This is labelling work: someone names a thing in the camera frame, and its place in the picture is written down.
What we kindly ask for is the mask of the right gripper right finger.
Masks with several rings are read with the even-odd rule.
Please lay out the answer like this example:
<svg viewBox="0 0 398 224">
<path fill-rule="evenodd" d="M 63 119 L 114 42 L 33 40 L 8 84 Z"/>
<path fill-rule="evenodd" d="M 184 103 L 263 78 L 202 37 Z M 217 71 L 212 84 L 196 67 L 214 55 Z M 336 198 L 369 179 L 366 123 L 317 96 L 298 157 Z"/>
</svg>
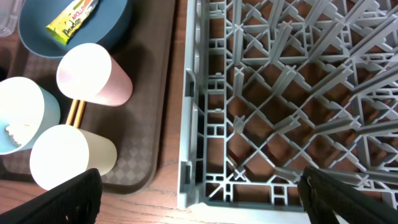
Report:
<svg viewBox="0 0 398 224">
<path fill-rule="evenodd" d="M 310 223 L 397 224 L 397 210 L 378 202 L 332 176 L 307 166 L 297 185 Z"/>
</svg>

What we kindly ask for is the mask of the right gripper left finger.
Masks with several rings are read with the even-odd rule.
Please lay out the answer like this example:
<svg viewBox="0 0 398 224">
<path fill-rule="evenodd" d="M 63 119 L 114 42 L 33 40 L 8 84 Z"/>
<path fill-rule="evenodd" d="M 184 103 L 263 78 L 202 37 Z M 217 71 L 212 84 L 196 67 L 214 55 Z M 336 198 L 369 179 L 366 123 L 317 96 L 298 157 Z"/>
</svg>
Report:
<svg viewBox="0 0 398 224">
<path fill-rule="evenodd" d="M 103 183 L 98 169 L 89 169 L 46 193 L 1 214 L 1 223 L 95 223 Z"/>
</svg>

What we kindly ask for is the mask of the pale green plastic cup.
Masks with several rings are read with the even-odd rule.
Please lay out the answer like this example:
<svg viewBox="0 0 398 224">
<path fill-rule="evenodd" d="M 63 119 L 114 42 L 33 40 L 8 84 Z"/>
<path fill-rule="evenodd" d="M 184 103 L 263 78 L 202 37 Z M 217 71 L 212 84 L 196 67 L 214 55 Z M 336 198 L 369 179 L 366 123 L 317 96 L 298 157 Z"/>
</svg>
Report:
<svg viewBox="0 0 398 224">
<path fill-rule="evenodd" d="M 29 165 L 35 182 L 50 190 L 92 168 L 105 175 L 116 160 L 117 149 L 109 139 L 60 124 L 36 140 Z"/>
</svg>

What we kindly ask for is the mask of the pink plastic cup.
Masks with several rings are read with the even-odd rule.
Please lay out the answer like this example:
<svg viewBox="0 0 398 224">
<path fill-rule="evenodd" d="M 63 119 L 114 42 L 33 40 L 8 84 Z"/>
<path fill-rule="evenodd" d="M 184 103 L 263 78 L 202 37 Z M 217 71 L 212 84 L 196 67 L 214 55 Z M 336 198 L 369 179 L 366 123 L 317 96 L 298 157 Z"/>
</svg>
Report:
<svg viewBox="0 0 398 224">
<path fill-rule="evenodd" d="M 132 80 L 101 45 L 85 43 L 69 50 L 56 72 L 57 85 L 67 97 L 121 106 L 131 97 Z"/>
</svg>

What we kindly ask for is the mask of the yellow green snack wrapper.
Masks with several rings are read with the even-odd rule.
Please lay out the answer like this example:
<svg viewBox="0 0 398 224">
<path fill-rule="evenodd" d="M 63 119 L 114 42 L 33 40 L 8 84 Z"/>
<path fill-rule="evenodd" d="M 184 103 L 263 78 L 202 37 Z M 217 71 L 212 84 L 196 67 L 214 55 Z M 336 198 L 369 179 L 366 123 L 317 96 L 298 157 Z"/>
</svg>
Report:
<svg viewBox="0 0 398 224">
<path fill-rule="evenodd" d="M 98 2 L 98 0 L 73 0 L 45 29 L 57 42 L 67 45 L 94 11 Z"/>
</svg>

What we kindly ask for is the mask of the dark blue plate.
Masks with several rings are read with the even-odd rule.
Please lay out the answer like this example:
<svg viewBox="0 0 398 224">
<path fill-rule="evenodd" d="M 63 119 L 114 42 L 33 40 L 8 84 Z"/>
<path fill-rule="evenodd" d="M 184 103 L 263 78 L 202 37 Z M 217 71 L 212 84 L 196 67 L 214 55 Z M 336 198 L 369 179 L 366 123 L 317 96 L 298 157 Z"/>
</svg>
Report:
<svg viewBox="0 0 398 224">
<path fill-rule="evenodd" d="M 71 2 L 69 0 L 26 0 L 19 14 L 21 42 L 31 53 L 61 59 L 84 43 L 96 43 L 109 50 L 123 36 L 132 17 L 132 0 L 100 0 L 94 11 L 67 45 L 57 42 L 45 29 Z"/>
</svg>

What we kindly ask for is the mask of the grey dishwasher rack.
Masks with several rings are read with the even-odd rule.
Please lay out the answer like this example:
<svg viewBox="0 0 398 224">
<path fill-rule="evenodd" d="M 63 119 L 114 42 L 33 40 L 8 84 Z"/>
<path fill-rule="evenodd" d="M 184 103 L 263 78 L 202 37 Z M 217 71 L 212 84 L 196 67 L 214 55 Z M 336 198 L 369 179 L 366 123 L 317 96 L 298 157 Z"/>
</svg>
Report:
<svg viewBox="0 0 398 224">
<path fill-rule="evenodd" d="M 397 206 L 397 2 L 189 1 L 177 205 L 299 211 L 316 167 Z"/>
</svg>

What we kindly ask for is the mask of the right wooden chopstick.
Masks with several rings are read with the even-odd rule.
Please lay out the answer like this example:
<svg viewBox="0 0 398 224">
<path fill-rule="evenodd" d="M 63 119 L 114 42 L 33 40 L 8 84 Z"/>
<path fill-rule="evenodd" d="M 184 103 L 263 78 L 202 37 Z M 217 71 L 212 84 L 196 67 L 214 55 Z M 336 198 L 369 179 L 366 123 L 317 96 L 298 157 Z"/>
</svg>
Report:
<svg viewBox="0 0 398 224">
<path fill-rule="evenodd" d="M 79 128 L 85 112 L 86 102 L 83 100 L 73 100 L 73 126 Z"/>
</svg>

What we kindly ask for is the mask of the wooden chopstick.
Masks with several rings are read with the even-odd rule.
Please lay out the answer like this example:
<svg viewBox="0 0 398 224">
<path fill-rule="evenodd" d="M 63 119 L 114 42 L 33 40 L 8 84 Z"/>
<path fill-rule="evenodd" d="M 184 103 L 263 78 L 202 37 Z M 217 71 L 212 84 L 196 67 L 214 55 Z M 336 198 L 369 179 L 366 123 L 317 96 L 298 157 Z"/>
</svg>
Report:
<svg viewBox="0 0 398 224">
<path fill-rule="evenodd" d="M 68 112 L 67 120 L 65 124 L 72 125 L 75 120 L 76 110 L 78 108 L 79 100 L 73 100 L 71 107 Z"/>
<path fill-rule="evenodd" d="M 85 112 L 86 102 L 83 100 L 73 100 L 73 126 L 79 128 Z"/>
</svg>

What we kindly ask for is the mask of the left wooden chopstick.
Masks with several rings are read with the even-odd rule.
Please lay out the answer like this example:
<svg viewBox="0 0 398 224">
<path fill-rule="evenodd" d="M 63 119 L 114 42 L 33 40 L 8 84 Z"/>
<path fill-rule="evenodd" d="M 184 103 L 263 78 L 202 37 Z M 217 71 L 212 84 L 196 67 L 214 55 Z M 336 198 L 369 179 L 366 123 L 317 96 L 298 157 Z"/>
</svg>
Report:
<svg viewBox="0 0 398 224">
<path fill-rule="evenodd" d="M 75 120 L 76 110 L 78 108 L 79 100 L 73 100 L 71 107 L 68 112 L 67 120 L 65 124 L 72 125 Z"/>
</svg>

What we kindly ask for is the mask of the light blue bowl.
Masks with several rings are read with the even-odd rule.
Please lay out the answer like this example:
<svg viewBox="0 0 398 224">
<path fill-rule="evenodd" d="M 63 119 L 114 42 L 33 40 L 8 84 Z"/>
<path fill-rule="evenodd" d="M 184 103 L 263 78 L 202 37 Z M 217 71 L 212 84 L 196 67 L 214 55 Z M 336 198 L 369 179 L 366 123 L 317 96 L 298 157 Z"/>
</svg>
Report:
<svg viewBox="0 0 398 224">
<path fill-rule="evenodd" d="M 47 90 L 25 77 L 1 82 L 1 154 L 33 147 L 38 137 L 60 122 L 60 105 Z"/>
</svg>

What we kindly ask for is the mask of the brown serving tray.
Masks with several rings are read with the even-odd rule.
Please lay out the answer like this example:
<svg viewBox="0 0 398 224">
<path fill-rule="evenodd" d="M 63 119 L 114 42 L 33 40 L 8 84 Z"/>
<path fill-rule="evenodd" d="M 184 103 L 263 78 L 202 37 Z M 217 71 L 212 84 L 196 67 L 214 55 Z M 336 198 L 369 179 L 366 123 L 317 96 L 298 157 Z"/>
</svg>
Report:
<svg viewBox="0 0 398 224">
<path fill-rule="evenodd" d="M 156 172 L 176 1 L 136 1 L 132 24 L 111 50 L 131 76 L 133 93 L 118 107 L 87 103 L 81 128 L 108 138 L 118 150 L 116 165 L 102 176 L 103 191 L 128 195 L 146 188 Z M 55 84 L 58 60 L 36 56 L 23 46 L 18 31 L 1 37 L 1 65 L 7 77 L 33 79 L 60 103 L 65 123 L 72 100 Z M 30 169 L 30 149 L 1 156 L 1 183 L 36 185 Z"/>
</svg>

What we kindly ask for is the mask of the clear plastic bin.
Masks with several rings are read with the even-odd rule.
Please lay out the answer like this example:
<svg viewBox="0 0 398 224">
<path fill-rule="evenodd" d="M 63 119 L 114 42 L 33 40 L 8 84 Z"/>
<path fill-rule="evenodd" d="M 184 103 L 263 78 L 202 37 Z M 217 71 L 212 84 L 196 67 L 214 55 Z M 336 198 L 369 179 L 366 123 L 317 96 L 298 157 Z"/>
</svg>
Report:
<svg viewBox="0 0 398 224">
<path fill-rule="evenodd" d="M 0 36 L 14 33 L 23 0 L 0 0 Z"/>
</svg>

